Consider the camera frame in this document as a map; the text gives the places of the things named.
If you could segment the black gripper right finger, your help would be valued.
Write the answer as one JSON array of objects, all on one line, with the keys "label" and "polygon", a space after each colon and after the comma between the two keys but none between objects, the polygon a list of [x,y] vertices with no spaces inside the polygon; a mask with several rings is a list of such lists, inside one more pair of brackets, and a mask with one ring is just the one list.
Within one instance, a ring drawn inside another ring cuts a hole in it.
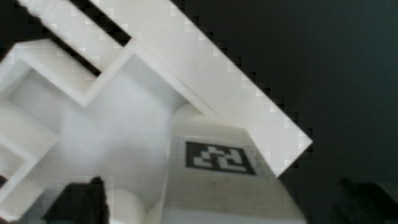
[{"label": "black gripper right finger", "polygon": [[330,224],[398,224],[398,184],[339,180]]}]

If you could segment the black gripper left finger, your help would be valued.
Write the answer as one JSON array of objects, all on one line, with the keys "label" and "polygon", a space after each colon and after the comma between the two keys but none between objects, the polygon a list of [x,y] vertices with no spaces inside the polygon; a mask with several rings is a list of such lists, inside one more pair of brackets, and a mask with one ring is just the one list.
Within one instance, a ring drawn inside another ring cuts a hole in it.
[{"label": "black gripper left finger", "polygon": [[42,215],[45,224],[108,224],[104,181],[69,183]]}]

